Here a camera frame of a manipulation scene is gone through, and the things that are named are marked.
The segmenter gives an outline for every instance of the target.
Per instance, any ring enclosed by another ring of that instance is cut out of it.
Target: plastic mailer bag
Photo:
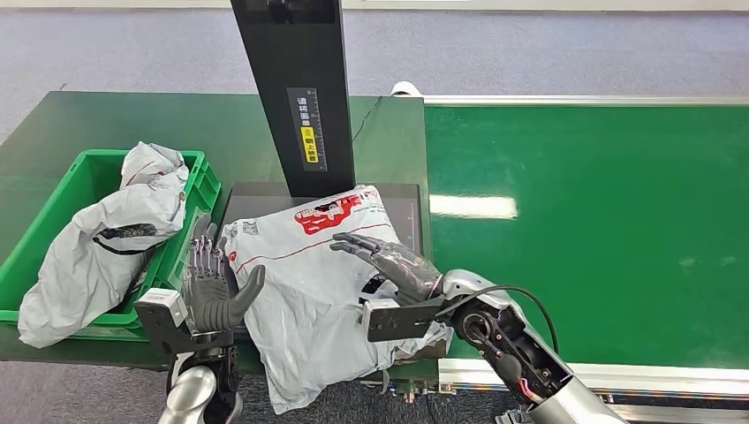
[[[148,250],[182,229],[189,170],[182,155],[138,143],[120,190],[76,213],[49,246],[19,310],[20,340],[42,348],[118,305]]]
[[[398,242],[373,186],[223,228],[240,286],[253,266],[266,267],[265,287],[245,323],[265,365],[276,413],[307,406],[329,384],[385,369],[395,358],[410,357],[452,335],[433,323],[421,339],[368,342],[359,298],[377,270],[353,255],[331,251],[338,232]],[[395,285],[387,282],[378,292],[393,296]]]

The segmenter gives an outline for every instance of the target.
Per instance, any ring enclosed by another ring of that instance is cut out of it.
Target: robot finger
[[[339,241],[338,243],[333,243],[332,245],[330,245],[330,250],[336,252],[343,251],[348,254],[353,254],[354,256],[358,256],[360,259],[363,259],[364,261],[372,263],[372,251],[366,249],[365,247],[357,246],[347,241]]]
[[[376,238],[351,234],[350,232],[339,232],[338,234],[333,234],[333,239],[360,246],[372,252],[376,252],[380,249],[380,241]]]

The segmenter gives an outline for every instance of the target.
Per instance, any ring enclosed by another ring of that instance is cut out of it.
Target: package
[[[361,289],[377,270],[329,245],[338,232],[398,242],[380,194],[358,186],[337,196],[226,225],[226,252],[241,286],[253,266],[266,267],[265,287],[245,314],[260,351],[276,413],[309,405],[329,384],[368,375],[427,345],[450,340],[433,323],[421,339],[370,343],[359,298],[393,297],[387,282]]]
[[[140,142],[128,152],[120,190],[76,213],[49,246],[20,305],[22,342],[57,343],[123,300],[149,250],[182,229],[188,173],[177,151]]]

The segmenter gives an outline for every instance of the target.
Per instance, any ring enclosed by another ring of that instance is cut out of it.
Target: green plastic crate
[[[65,173],[39,215],[0,268],[0,325],[18,327],[24,294],[37,282],[49,244],[79,210],[118,188],[127,150],[82,152]],[[185,225],[154,250],[143,283],[107,314],[96,318],[72,338],[146,342],[133,303],[151,287],[182,288],[182,268],[190,245],[189,232],[199,215],[210,213],[221,184],[203,152],[182,151],[190,175],[185,184]]]

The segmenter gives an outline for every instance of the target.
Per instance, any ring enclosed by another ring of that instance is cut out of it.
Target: gray carpet
[[[749,94],[749,15],[348,11],[349,87],[426,94]],[[50,90],[253,92],[228,10],[0,11],[0,142]],[[165,375],[0,363],[0,421],[155,422]],[[265,382],[242,385],[242,422],[490,423],[506,397],[414,405],[356,382],[276,417]]]
[[[166,373],[140,369],[5,362],[0,375],[0,420],[6,423],[156,423],[166,398]],[[476,391],[427,395],[408,405],[358,382],[342,382],[308,408],[276,416],[264,377],[245,376],[239,392],[245,402],[241,423],[491,423],[514,406],[506,396]]]

